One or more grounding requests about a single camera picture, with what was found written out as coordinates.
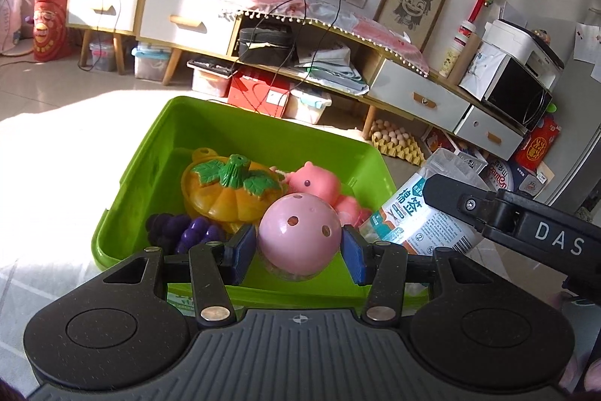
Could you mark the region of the clear cotton swab jar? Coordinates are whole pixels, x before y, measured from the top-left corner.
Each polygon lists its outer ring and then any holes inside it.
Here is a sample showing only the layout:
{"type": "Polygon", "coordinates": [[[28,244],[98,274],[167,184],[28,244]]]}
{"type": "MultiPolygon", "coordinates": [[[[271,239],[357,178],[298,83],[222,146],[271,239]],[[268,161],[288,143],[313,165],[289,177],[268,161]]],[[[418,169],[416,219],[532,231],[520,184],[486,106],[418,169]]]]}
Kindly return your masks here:
{"type": "Polygon", "coordinates": [[[399,244],[416,256],[430,256],[437,247],[449,247],[459,253],[469,253],[476,247],[482,240],[478,232],[426,204],[424,186],[434,175],[489,189],[468,163],[440,148],[359,226],[362,237],[371,243],[384,240],[399,244]]]}

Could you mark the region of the purple toy grapes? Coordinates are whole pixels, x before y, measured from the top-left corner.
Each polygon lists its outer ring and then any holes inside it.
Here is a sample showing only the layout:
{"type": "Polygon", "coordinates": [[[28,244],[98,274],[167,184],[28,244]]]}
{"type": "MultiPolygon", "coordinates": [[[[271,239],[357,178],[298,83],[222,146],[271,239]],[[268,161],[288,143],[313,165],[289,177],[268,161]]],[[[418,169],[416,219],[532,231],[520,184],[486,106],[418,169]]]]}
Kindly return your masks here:
{"type": "Polygon", "coordinates": [[[188,253],[197,244],[223,242],[226,234],[216,223],[205,217],[191,218],[186,214],[154,214],[145,223],[151,246],[163,250],[166,256],[188,253]]]}

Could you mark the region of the orange toy pumpkin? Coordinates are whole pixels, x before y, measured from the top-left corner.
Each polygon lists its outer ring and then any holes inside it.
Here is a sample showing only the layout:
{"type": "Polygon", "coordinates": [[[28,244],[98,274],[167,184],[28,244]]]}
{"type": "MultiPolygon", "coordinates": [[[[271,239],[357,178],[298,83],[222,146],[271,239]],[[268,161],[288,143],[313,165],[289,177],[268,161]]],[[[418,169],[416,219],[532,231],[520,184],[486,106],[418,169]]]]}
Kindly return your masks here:
{"type": "Polygon", "coordinates": [[[207,156],[191,163],[180,186],[191,214],[228,226],[258,223],[284,193],[276,173],[237,154],[207,156]]]}

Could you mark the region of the pink perforated ball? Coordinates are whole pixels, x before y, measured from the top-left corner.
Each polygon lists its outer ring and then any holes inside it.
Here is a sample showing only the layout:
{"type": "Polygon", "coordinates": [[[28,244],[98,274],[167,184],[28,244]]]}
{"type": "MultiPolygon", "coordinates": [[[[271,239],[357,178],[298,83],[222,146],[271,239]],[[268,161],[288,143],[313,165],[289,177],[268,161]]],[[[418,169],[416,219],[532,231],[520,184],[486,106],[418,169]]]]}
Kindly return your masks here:
{"type": "Polygon", "coordinates": [[[342,229],[334,208],[320,197],[294,192],[276,200],[259,225],[264,261],[286,280],[319,275],[338,254],[342,229]]]}

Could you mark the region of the pink pig toy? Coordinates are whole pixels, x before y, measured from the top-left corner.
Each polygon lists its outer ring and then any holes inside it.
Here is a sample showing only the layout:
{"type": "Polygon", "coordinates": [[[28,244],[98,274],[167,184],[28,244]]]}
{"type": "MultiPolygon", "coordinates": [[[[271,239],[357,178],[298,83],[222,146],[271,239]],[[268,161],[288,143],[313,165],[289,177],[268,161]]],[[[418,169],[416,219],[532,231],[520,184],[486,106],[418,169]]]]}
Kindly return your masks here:
{"type": "Polygon", "coordinates": [[[338,214],[342,226],[359,227],[372,214],[354,197],[342,193],[341,182],[334,173],[312,162],[306,162],[293,172],[283,172],[276,167],[271,167],[271,170],[282,177],[288,193],[309,193],[330,204],[338,214]]]}

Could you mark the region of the yellow plastic bowl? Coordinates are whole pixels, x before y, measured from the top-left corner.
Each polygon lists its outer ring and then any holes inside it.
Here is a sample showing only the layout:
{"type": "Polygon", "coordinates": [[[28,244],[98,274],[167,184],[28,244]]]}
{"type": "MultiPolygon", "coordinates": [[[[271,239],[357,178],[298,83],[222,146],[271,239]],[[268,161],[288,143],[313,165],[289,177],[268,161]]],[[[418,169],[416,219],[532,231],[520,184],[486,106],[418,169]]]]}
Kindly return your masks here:
{"type": "Polygon", "coordinates": [[[186,211],[222,225],[229,233],[244,224],[258,224],[266,201],[245,187],[264,167],[241,155],[219,156],[211,148],[197,148],[184,170],[180,186],[186,211]]]}

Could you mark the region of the red gift box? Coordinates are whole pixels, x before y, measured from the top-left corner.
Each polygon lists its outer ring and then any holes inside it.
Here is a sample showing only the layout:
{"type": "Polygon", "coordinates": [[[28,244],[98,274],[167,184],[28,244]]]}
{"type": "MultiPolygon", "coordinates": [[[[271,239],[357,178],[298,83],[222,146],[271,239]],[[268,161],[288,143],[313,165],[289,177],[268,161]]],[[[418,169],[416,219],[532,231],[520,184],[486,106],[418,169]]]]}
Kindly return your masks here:
{"type": "Polygon", "coordinates": [[[532,172],[536,171],[560,133],[561,127],[554,116],[546,114],[527,135],[512,161],[532,172]]]}

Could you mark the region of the green plastic storage box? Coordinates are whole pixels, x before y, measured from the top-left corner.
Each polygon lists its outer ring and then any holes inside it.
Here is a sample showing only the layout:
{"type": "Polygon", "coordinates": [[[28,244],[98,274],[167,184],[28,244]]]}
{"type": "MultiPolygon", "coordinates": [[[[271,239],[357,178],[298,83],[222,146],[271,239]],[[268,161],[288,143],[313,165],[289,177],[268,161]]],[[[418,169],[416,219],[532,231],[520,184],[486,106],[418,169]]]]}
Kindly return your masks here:
{"type": "MultiPolygon", "coordinates": [[[[344,192],[377,210],[396,190],[382,156],[369,144],[242,109],[177,97],[166,104],[130,160],[117,197],[92,239],[96,265],[106,270],[148,244],[145,223],[184,210],[180,178],[193,151],[239,154],[294,171],[312,162],[335,173],[344,192]]],[[[227,289],[234,306],[250,309],[361,309],[369,287],[355,285],[341,256],[310,280],[292,282],[267,271],[260,256],[245,280],[227,289]]]]}

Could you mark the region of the egg tray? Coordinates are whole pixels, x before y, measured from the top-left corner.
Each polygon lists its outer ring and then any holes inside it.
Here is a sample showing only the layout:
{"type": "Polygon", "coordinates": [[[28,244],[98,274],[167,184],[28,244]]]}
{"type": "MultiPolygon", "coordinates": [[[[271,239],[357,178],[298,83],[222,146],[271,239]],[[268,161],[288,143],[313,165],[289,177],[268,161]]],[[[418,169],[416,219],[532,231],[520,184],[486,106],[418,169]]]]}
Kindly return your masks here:
{"type": "Polygon", "coordinates": [[[415,137],[403,127],[397,127],[388,120],[374,121],[370,127],[369,139],[383,156],[397,158],[417,167],[426,162],[424,152],[415,137]]]}

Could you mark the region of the red white opera-mask box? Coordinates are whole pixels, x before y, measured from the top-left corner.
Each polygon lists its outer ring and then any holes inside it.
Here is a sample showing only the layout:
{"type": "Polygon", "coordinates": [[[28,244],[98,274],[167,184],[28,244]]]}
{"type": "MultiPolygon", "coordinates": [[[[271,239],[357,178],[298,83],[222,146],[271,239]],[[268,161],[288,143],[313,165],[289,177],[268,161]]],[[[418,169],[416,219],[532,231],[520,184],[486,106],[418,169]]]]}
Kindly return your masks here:
{"type": "Polygon", "coordinates": [[[451,154],[457,155],[465,160],[468,165],[478,174],[480,174],[488,165],[487,160],[482,153],[468,142],[454,138],[445,131],[430,126],[421,137],[426,149],[433,154],[438,148],[444,148],[451,154]]]}

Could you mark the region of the wooden TV cabinet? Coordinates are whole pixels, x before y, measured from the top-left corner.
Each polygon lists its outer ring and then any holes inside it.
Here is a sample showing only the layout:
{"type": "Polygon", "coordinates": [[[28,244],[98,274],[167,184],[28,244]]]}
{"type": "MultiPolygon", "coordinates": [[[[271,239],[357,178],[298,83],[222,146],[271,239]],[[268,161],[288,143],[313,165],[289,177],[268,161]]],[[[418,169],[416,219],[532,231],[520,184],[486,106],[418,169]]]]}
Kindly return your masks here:
{"type": "Polygon", "coordinates": [[[340,92],[365,103],[435,126],[507,160],[524,139],[522,131],[453,85],[436,71],[427,77],[398,64],[383,51],[350,36],[306,22],[233,15],[243,27],[286,24],[294,33],[292,59],[284,66],[242,63],[239,35],[230,61],[340,92]]]}

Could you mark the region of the black microwave oven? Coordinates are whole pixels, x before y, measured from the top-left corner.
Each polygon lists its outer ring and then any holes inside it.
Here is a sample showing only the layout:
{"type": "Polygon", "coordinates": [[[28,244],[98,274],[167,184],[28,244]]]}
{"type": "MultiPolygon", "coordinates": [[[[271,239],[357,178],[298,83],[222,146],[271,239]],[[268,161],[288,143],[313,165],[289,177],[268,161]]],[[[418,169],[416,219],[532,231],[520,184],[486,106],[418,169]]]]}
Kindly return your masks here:
{"type": "Polygon", "coordinates": [[[515,57],[482,42],[459,86],[523,131],[533,130],[552,102],[535,74],[515,57]]]}

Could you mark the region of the grey checked cloth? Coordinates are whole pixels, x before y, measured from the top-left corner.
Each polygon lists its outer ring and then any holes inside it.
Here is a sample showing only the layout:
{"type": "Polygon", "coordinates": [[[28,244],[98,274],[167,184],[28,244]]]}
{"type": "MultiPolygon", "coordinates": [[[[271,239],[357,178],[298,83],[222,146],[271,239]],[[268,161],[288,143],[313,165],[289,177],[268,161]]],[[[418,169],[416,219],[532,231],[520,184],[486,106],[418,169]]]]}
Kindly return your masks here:
{"type": "Polygon", "coordinates": [[[1,380],[27,397],[39,385],[27,361],[23,334],[45,306],[100,274],[83,263],[26,263],[1,266],[1,380]]]}

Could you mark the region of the clear storage bin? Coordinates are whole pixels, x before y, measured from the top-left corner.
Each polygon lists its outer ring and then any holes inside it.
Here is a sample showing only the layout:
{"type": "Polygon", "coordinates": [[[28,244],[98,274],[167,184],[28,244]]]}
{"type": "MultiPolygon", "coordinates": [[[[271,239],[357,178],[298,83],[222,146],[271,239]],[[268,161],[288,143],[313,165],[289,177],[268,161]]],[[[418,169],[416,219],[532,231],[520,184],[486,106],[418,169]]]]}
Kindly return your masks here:
{"type": "Polygon", "coordinates": [[[161,82],[167,70],[172,50],[168,47],[139,42],[131,50],[136,78],[161,82]]]}

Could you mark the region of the black bag on shelf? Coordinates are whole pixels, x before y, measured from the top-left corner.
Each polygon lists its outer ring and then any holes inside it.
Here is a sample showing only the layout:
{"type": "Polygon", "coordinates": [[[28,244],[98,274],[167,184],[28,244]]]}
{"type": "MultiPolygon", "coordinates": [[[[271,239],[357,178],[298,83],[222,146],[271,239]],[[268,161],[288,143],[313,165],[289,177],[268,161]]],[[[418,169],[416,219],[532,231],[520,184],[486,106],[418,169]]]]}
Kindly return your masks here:
{"type": "Polygon", "coordinates": [[[284,66],[292,59],[294,33],[290,26],[263,23],[239,31],[239,60],[242,63],[284,66]]]}

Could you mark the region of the framed cartoon girl picture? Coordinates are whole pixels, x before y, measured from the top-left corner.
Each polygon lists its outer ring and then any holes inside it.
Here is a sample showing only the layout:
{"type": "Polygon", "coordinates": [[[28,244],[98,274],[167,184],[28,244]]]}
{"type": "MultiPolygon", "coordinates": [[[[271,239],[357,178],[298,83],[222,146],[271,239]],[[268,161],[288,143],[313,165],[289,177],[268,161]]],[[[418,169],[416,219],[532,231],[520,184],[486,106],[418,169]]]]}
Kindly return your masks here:
{"type": "Polygon", "coordinates": [[[381,0],[374,19],[424,51],[446,0],[381,0]]]}

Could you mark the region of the pink fringed cloth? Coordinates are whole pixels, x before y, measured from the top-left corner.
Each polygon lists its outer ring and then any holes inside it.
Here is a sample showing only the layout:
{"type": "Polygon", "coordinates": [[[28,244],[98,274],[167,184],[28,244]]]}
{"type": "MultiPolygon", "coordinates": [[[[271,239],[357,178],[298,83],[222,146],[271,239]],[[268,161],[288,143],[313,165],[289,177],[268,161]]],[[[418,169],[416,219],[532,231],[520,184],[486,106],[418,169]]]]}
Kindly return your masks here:
{"type": "Polygon", "coordinates": [[[422,52],[408,38],[362,14],[346,9],[340,1],[321,0],[218,0],[223,11],[279,20],[306,22],[331,29],[377,48],[398,64],[427,77],[430,68],[422,52]]]}

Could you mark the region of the red printed bag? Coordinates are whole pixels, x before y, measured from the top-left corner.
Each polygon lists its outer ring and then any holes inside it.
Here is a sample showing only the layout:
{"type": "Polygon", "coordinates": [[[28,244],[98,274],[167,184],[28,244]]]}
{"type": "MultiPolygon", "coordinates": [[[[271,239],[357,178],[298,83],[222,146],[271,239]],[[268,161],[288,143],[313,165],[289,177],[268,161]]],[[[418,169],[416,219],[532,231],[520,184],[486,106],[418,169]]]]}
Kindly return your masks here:
{"type": "Polygon", "coordinates": [[[33,57],[48,62],[71,53],[66,25],[67,0],[35,0],[33,2],[33,57]]]}

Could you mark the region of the wooden shelf cabinet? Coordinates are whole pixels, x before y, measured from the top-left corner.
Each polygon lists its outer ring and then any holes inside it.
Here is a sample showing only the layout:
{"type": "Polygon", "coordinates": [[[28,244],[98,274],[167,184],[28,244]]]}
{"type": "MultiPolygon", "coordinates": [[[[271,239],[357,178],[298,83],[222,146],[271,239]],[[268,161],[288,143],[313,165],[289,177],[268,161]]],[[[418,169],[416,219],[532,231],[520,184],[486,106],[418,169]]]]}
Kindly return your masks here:
{"type": "Polygon", "coordinates": [[[240,21],[224,13],[218,0],[67,0],[67,25],[83,32],[82,65],[88,62],[90,42],[102,33],[112,36],[120,74],[127,36],[169,48],[163,77],[168,85],[183,53],[230,60],[240,21]]]}

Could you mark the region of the white plastic bag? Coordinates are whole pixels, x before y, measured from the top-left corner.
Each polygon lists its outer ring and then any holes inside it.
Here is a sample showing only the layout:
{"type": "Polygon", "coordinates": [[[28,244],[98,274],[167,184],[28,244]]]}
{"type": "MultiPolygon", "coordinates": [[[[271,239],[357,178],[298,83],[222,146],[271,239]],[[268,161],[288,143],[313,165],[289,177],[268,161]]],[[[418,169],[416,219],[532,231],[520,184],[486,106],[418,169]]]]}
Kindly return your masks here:
{"type": "Polygon", "coordinates": [[[1,0],[0,52],[12,50],[20,42],[21,4],[23,0],[1,0]]]}

